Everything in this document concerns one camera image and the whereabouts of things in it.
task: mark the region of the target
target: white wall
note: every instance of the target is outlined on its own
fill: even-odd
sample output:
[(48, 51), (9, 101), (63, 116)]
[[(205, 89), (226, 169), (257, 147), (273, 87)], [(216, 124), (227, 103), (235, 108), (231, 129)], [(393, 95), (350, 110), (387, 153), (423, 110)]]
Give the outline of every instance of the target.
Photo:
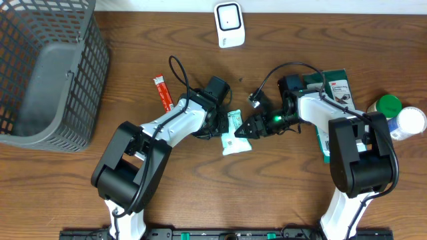
[[(212, 12), (228, 0), (97, 0), (98, 11)], [(238, 0), (246, 13), (427, 14), (427, 0)]]

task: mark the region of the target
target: white packet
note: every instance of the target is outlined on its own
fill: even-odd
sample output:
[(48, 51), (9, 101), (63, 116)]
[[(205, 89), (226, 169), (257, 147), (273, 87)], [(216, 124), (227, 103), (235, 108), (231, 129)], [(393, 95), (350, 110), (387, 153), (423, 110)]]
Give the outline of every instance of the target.
[(234, 132), (236, 131), (236, 129), (238, 129), (243, 124), (240, 110), (235, 110), (227, 113), (227, 117), (228, 133), (223, 133), (221, 136), (222, 147), (224, 147), (222, 155), (225, 156), (232, 153), (251, 151), (252, 146), (249, 143), (248, 139), (234, 137)]

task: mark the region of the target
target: wooden table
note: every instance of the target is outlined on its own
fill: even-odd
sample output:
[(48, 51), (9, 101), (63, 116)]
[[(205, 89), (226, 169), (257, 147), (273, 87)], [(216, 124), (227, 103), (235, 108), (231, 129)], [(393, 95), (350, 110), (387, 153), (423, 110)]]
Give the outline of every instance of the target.
[[(164, 114), (153, 77), (164, 74), (175, 100), (185, 91), (169, 70), (169, 55), (181, 59), (193, 87), (206, 85), (212, 75), (225, 79), (234, 90), (232, 109), (241, 109), (243, 117), (254, 112), (246, 97), (287, 61), (345, 68), (359, 109), (391, 93), (427, 113), (427, 19), (422, 16), (245, 14), (246, 42), (233, 49), (218, 47), (211, 13), (96, 17), (112, 54), (93, 142), (75, 154), (0, 145), (0, 239), (57, 239), (62, 229), (110, 224), (89, 179), (120, 123), (146, 123)], [(278, 78), (309, 72), (282, 69), (265, 92), (279, 106)], [(334, 184), (314, 127), (251, 143), (253, 151), (223, 157), (220, 139), (184, 139), (173, 150), (146, 222), (177, 228), (315, 224), (328, 208)], [(426, 146), (421, 135), (394, 143), (400, 182), (369, 206), (360, 227), (389, 227), (396, 239), (427, 238)]]

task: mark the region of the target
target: wire mesh basket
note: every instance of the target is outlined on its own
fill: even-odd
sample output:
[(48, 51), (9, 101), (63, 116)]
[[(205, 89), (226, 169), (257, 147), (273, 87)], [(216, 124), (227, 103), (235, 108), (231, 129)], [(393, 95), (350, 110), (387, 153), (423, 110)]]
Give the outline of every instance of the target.
[(109, 63), (95, 0), (0, 0), (0, 143), (79, 151)]

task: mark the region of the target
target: white device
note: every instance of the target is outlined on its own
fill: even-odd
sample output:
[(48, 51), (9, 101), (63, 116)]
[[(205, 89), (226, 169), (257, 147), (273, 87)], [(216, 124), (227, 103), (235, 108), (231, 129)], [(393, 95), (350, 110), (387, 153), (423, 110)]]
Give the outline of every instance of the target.
[(221, 48), (240, 46), (245, 42), (245, 25), (239, 3), (220, 3), (215, 13), (218, 45)]

